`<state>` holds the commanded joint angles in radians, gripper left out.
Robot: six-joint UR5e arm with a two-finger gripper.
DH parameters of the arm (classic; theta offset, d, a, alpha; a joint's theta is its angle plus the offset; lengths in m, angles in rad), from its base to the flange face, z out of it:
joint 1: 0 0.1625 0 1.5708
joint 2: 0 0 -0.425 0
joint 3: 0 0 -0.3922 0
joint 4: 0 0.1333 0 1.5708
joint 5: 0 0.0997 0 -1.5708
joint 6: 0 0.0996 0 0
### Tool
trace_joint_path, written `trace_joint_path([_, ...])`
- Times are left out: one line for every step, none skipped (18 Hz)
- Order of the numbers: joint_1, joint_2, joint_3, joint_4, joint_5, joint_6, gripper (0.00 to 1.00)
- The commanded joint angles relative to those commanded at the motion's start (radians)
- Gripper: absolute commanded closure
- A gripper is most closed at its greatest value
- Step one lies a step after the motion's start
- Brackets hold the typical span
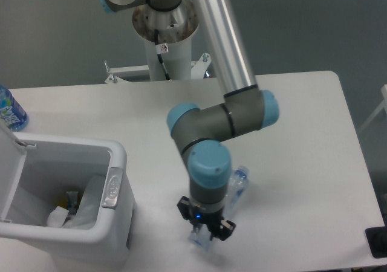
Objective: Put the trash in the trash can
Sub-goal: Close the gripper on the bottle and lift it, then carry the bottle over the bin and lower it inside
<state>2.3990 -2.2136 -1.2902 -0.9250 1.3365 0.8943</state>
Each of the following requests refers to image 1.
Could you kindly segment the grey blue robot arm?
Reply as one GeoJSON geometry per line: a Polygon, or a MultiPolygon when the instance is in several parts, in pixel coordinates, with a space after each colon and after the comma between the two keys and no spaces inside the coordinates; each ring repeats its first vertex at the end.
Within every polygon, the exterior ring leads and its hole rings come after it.
{"type": "Polygon", "coordinates": [[[209,239],[230,237],[235,223],[224,217],[230,198],[231,156],[223,142],[273,125],[279,117],[274,95],[261,90],[239,38],[229,0],[100,0],[105,11],[134,9],[132,23],[151,44],[161,78],[177,78],[166,55],[174,43],[202,27],[224,101],[206,109],[182,103],[167,115],[167,125],[189,175],[190,195],[178,209],[193,232],[208,230],[209,239]]]}

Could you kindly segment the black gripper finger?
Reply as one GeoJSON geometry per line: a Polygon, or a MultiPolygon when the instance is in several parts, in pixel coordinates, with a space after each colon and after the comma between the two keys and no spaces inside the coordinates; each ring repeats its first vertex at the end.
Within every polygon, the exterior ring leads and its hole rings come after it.
{"type": "Polygon", "coordinates": [[[182,196],[177,204],[178,210],[180,211],[184,220],[189,221],[191,225],[197,227],[200,223],[200,212],[197,206],[193,206],[189,198],[182,196]]]}
{"type": "Polygon", "coordinates": [[[208,230],[210,232],[210,241],[213,239],[219,239],[225,241],[229,238],[236,224],[230,220],[227,220],[223,215],[209,215],[208,216],[208,230]]]}

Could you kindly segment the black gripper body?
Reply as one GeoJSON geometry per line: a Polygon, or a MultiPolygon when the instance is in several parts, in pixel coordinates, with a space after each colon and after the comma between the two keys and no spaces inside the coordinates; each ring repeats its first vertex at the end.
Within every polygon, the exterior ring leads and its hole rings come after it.
{"type": "Polygon", "coordinates": [[[223,220],[224,200],[205,204],[194,198],[188,198],[187,220],[194,226],[200,224],[219,227],[223,220]]]}

